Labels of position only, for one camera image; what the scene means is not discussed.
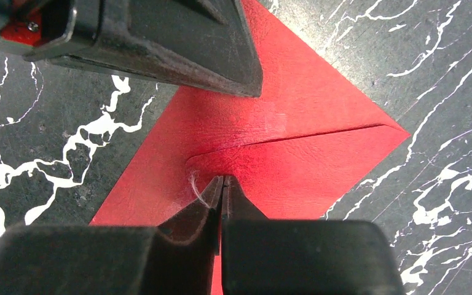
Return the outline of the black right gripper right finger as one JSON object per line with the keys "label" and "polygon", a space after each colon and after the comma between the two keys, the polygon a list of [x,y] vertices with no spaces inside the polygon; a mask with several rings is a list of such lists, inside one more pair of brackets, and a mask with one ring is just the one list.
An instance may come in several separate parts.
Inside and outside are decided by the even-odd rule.
{"label": "black right gripper right finger", "polygon": [[403,294],[381,229],[367,221],[270,219],[224,178],[224,294]]}

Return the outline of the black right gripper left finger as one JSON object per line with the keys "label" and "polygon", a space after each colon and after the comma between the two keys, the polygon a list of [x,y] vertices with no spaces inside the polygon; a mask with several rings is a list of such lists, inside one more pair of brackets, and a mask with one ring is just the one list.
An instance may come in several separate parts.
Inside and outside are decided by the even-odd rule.
{"label": "black right gripper left finger", "polygon": [[223,184],[155,227],[14,227],[0,238],[0,294],[209,294]]}

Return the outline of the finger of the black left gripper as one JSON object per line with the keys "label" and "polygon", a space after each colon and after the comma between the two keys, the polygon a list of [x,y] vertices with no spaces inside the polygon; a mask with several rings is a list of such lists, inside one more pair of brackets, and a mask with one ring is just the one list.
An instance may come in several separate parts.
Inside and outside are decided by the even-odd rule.
{"label": "finger of the black left gripper", "polygon": [[0,1],[0,51],[236,96],[262,92],[240,1]]}

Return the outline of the red paper envelope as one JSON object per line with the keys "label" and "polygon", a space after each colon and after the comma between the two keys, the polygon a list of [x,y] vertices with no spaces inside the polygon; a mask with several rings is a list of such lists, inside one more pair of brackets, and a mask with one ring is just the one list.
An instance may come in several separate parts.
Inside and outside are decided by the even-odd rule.
{"label": "red paper envelope", "polygon": [[[156,226],[234,176],[270,219],[319,219],[408,132],[257,1],[243,1],[261,96],[181,87],[91,220]],[[209,294],[224,294],[221,253]]]}

